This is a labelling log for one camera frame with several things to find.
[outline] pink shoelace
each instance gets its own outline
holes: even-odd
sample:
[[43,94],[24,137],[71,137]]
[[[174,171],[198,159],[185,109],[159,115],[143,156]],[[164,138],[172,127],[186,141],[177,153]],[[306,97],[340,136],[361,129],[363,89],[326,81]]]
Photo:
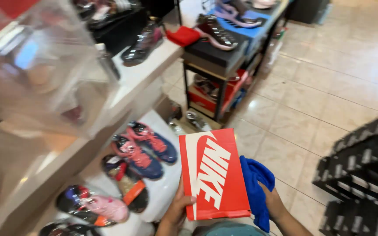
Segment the pink shoelace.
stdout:
[[145,140],[150,141],[151,145],[156,151],[164,152],[167,149],[167,146],[161,141],[157,136],[154,135],[154,132],[148,128],[144,129],[141,132],[141,135],[145,137]]
[[90,211],[116,222],[122,222],[128,217],[125,203],[111,196],[91,196],[84,201]]
[[147,168],[151,163],[148,155],[142,153],[141,148],[138,147],[134,142],[125,142],[121,147],[121,151],[124,153],[129,153],[130,155],[128,156],[128,158],[133,160],[137,164],[137,166]]

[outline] clear acrylic case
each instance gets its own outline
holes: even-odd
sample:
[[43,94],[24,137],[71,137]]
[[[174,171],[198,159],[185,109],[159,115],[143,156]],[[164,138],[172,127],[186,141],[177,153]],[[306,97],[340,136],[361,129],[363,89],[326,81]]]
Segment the clear acrylic case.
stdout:
[[0,31],[0,119],[92,138],[118,89],[68,1],[43,0]]

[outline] red cloth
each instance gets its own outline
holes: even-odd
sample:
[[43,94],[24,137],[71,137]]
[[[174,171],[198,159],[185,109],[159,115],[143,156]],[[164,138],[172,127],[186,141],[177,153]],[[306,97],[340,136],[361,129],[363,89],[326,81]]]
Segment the red cloth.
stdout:
[[176,31],[176,33],[172,33],[170,32],[170,30],[167,30],[166,35],[170,41],[182,47],[191,45],[192,43],[196,42],[200,37],[198,31],[188,28],[186,26],[181,26]]

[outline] navy blue sneaker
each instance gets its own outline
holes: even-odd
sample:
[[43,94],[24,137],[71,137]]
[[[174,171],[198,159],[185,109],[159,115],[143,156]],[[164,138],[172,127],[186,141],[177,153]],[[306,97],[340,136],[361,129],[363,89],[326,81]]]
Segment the navy blue sneaker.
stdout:
[[150,148],[162,161],[167,163],[176,162],[177,152],[173,144],[152,131],[146,124],[132,121],[128,124],[126,131],[134,140],[142,142]]
[[119,157],[125,158],[134,172],[149,179],[158,179],[163,175],[161,164],[142,150],[132,137],[117,134],[112,139],[112,149]]

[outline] tiled floor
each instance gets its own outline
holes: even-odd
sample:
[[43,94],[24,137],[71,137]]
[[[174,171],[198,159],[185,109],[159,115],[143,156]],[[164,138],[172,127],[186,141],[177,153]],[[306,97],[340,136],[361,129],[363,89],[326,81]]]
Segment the tiled floor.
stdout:
[[[378,116],[378,0],[333,2],[324,25],[288,25],[271,74],[228,125],[239,153],[275,174],[287,209],[316,236],[333,199],[311,184],[319,158],[335,140]],[[163,89],[184,104],[180,63],[165,73]],[[271,232],[281,236],[273,223]]]

